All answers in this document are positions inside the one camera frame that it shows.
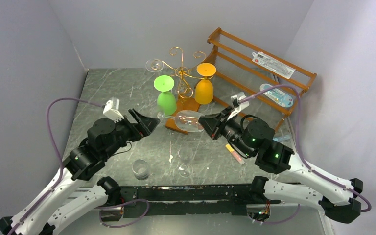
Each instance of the wooden base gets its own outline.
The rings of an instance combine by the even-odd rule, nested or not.
[[[189,98],[187,101],[185,101],[184,103],[182,103],[179,99],[176,101],[176,105],[177,105],[177,109],[176,111],[172,114],[172,116],[175,116],[179,111],[181,110],[193,110],[193,111],[198,111],[198,109],[200,108],[200,104],[197,103],[197,101],[195,101],[194,98]],[[168,122],[166,122],[166,125],[165,125],[166,128],[170,129],[170,130],[173,130],[173,131],[177,131],[179,133],[182,133],[182,134],[188,134],[188,132],[186,131],[183,131],[181,129],[179,129],[176,125],[175,125],[175,121],[172,120],[172,119],[169,119]]]

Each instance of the label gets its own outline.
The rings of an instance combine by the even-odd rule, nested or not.
[[[285,65],[284,63],[276,60],[275,58],[273,57],[270,57],[266,54],[264,54],[263,52],[259,52],[259,53],[255,53],[253,52],[252,53],[253,55],[253,62],[260,65],[260,66],[263,66],[265,67],[266,69],[280,75],[280,76],[283,76],[284,78],[287,78],[287,79],[290,79],[290,77],[292,76],[292,74],[295,72],[295,69],[294,68],[291,68],[287,65]]]

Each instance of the marble table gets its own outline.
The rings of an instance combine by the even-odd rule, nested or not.
[[[81,98],[105,103],[109,98],[117,97],[120,99],[120,111],[127,115],[131,122],[135,122],[127,112],[131,108],[145,116],[156,117],[158,113],[156,98],[159,92],[154,89],[153,82],[158,75],[163,74],[169,75],[171,71],[150,73],[145,69],[91,69]],[[241,77],[242,82],[248,86],[259,86],[246,74],[240,74],[238,77]],[[197,80],[190,79],[189,82],[194,85]],[[218,77],[214,77],[212,82],[216,96],[228,103],[230,96],[240,91]],[[212,102],[208,105],[201,105],[199,111],[204,114],[213,114],[219,113],[222,109],[224,109],[222,105]],[[273,128],[282,116],[280,112],[258,99],[252,100],[245,112],[262,118]],[[79,145],[86,137],[87,129],[99,118],[104,118],[100,108],[86,103],[78,104],[64,157]],[[227,142],[224,138],[213,141],[204,132],[184,135],[166,129],[165,123],[166,119],[161,121],[149,137],[133,143],[129,152],[110,158],[106,166],[86,186],[93,185],[103,176],[112,177],[121,186],[138,185],[132,173],[132,163],[136,159],[144,159],[150,164],[156,185],[250,183],[257,175],[271,177],[270,174],[254,165],[255,158],[246,160],[245,165],[240,165],[225,148]],[[275,137],[289,133],[287,125],[283,124]],[[284,144],[293,146],[291,141],[286,141]],[[195,155],[191,162],[194,173],[187,178],[181,177],[177,170],[181,163],[177,152],[182,146],[192,148]]]

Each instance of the gray wall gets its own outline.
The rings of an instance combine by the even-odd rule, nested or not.
[[[86,70],[47,0],[0,0],[0,218],[25,207],[55,174],[45,109],[79,96]],[[51,113],[64,150],[76,104]]]
[[[313,0],[50,0],[87,68],[142,68],[182,47],[188,66],[218,27],[283,56]]]
[[[334,223],[336,233],[376,234],[376,0],[315,0],[286,59],[319,74],[303,103],[307,158],[363,180],[373,204],[349,225]]]

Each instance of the wine glass base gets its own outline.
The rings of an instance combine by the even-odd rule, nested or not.
[[[191,176],[193,174],[193,172],[194,172],[194,169],[192,168],[191,165],[181,164],[178,167],[178,173],[182,177],[189,177],[189,176]]]

